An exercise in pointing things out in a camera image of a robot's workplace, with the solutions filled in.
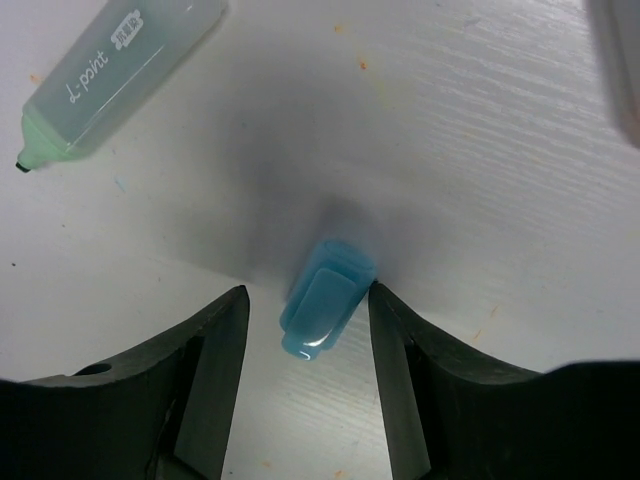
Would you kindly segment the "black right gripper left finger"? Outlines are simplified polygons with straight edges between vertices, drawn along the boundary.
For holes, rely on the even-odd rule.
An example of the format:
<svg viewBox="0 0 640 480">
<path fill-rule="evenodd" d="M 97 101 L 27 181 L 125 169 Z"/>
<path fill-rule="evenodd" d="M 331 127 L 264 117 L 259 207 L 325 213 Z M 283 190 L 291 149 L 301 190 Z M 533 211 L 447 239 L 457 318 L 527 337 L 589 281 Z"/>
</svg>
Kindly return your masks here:
<svg viewBox="0 0 640 480">
<path fill-rule="evenodd" d="M 2 477 L 220 478 L 249 313 L 238 286 L 75 374 L 3 381 Z"/>
</svg>

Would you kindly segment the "blue marker cap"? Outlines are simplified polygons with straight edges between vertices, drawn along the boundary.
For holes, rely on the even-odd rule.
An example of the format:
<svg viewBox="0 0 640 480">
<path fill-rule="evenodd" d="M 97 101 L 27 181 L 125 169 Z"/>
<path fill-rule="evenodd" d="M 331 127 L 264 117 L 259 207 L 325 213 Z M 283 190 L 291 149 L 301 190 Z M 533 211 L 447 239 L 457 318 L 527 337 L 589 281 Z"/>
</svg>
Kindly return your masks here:
<svg viewBox="0 0 640 480">
<path fill-rule="evenodd" d="M 318 243 L 281 314 L 282 348 L 305 361 L 332 349 L 376 276 L 374 260 L 351 244 Z"/>
</svg>

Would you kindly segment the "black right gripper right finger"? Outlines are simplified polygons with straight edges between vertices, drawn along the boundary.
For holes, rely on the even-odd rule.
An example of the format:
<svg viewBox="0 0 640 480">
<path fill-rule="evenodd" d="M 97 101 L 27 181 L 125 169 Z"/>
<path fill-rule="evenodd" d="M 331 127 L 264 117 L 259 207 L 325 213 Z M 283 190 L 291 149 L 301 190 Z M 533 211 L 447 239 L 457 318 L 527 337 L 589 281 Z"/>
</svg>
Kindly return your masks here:
<svg viewBox="0 0 640 480">
<path fill-rule="evenodd" d="M 381 283 L 368 310 L 394 478 L 638 477 L 637 362 L 538 373 L 427 322 Z"/>
</svg>

